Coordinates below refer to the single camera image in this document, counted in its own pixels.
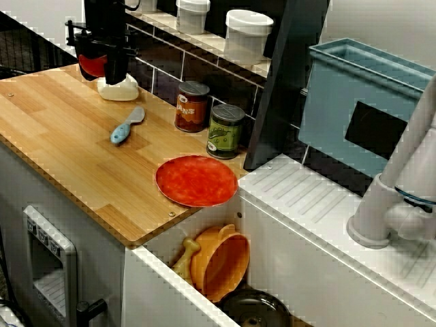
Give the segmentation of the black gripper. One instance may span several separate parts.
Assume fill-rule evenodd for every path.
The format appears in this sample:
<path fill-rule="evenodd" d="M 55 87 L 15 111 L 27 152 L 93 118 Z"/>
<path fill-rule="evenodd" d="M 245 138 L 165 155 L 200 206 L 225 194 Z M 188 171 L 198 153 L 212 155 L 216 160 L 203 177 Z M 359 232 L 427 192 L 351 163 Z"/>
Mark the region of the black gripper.
<path fill-rule="evenodd" d="M 75 50 L 81 76 L 88 81 L 99 77 L 96 59 L 106 55 L 104 64 L 106 83 L 118 84 L 126 79 L 129 57 L 137 54 L 133 35 L 126 25 L 104 25 L 89 27 L 85 22 L 65 23 L 67 45 Z"/>

